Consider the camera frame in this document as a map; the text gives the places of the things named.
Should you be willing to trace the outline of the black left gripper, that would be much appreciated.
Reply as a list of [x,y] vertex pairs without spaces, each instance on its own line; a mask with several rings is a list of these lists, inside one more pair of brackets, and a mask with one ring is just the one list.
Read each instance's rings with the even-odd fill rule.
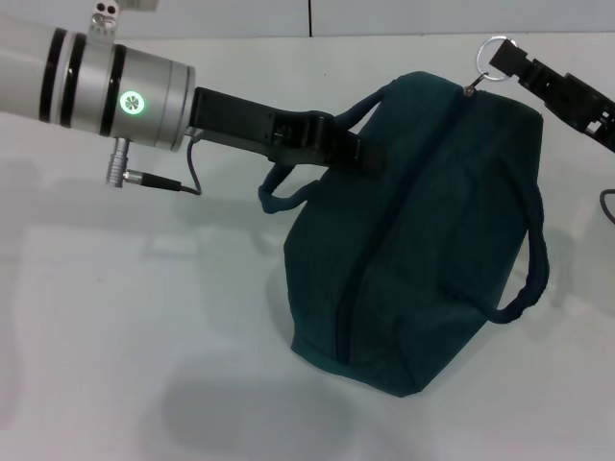
[[275,109],[198,87],[189,126],[203,139],[253,152],[280,165],[310,164],[379,173],[383,151],[319,111]]

